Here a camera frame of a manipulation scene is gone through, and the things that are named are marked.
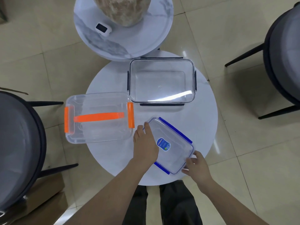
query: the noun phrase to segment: person's left hand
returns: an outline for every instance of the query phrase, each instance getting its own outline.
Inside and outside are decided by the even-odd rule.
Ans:
[[[148,170],[157,160],[159,149],[148,122],[145,122],[144,125],[146,133],[144,133],[142,125],[139,125],[134,132],[133,160]]]

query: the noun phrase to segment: forearm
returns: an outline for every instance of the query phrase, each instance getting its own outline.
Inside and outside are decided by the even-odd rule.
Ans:
[[[136,162],[128,165],[99,193],[87,202],[66,225],[122,224],[133,193],[147,169],[138,170]]]
[[[227,225],[267,224],[213,180],[203,193],[210,199]]]

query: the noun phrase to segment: container with blue clips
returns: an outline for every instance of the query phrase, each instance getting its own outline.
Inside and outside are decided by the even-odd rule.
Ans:
[[[148,123],[159,147],[154,164],[168,175],[177,174],[185,166],[186,158],[192,156],[193,142],[162,117],[152,117]]]

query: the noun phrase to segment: cardboard box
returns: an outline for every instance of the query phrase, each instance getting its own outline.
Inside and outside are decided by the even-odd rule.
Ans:
[[[0,0],[0,24],[7,22],[4,1]]]
[[[0,225],[9,225],[28,215],[64,187],[65,183],[61,173],[39,178],[23,197],[23,200],[14,204],[5,212],[5,215],[0,217]]]
[[[27,216],[13,222],[12,225],[53,225],[67,208],[65,193],[58,193]]]

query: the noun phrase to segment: person's hand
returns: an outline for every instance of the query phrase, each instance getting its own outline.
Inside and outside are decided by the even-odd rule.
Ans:
[[[214,181],[209,172],[207,162],[199,151],[195,151],[197,158],[187,158],[185,169],[182,173],[189,175],[198,185],[201,192],[205,192],[208,186]]]
[[[145,168],[145,172],[155,163],[158,157],[158,146],[155,143],[151,128],[145,122],[145,132],[143,126],[139,125],[133,136],[133,160]]]

